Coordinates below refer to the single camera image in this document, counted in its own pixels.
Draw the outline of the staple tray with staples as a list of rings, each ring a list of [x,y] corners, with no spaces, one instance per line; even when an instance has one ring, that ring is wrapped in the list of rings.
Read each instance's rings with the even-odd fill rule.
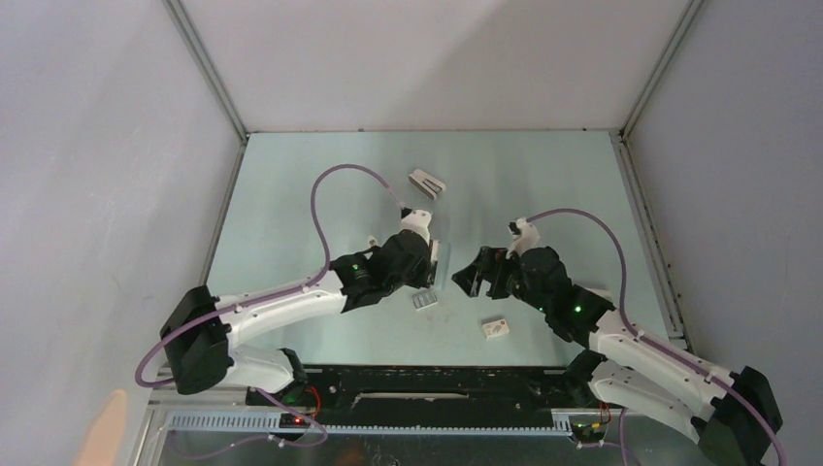
[[[411,297],[411,302],[416,311],[422,311],[439,303],[437,292],[431,289],[425,289],[416,292]]]

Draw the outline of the white staple box sleeve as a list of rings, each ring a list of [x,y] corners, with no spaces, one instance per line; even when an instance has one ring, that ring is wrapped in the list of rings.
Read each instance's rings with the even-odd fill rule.
[[[481,330],[487,340],[500,338],[510,334],[510,327],[505,318],[484,321]]]

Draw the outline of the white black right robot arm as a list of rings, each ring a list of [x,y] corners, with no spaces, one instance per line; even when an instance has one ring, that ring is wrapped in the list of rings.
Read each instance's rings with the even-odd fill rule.
[[[767,377],[735,372],[677,348],[633,322],[594,291],[573,283],[550,247],[518,253],[483,247],[452,281],[476,297],[515,298],[543,314],[547,326],[584,351],[564,380],[568,399],[596,399],[636,410],[694,442],[715,465],[759,465],[783,424]]]

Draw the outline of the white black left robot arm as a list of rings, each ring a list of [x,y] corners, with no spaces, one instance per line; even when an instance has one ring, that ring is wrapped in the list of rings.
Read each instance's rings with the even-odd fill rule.
[[[272,298],[263,292],[219,298],[204,285],[189,289],[160,330],[177,392],[224,383],[272,393],[283,404],[299,402],[308,378],[295,350],[262,350],[249,341],[309,318],[375,306],[404,286],[429,288],[439,249],[438,241],[404,229],[381,246],[333,260],[318,283],[277,290]]]

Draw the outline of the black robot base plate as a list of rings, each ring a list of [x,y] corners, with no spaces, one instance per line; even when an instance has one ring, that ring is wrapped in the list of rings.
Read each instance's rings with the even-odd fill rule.
[[[574,371],[555,367],[313,365],[249,406],[318,409],[329,426],[424,428],[553,427],[565,409],[598,413],[601,402]]]

